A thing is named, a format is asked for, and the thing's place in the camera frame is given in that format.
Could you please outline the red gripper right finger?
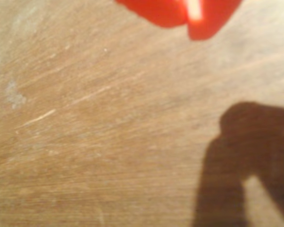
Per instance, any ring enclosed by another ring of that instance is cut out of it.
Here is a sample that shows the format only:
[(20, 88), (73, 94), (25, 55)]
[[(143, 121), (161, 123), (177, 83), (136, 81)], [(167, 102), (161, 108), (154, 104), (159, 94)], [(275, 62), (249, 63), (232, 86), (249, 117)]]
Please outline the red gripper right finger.
[(213, 37), (231, 18), (241, 0), (188, 0), (187, 27), (192, 40)]

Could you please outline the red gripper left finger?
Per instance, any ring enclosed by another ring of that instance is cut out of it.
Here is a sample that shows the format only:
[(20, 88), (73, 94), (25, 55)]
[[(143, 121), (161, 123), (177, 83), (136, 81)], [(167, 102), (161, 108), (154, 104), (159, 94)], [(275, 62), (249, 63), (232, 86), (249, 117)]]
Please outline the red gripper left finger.
[(161, 27), (186, 23), (186, 6), (182, 0), (118, 0), (117, 3)]

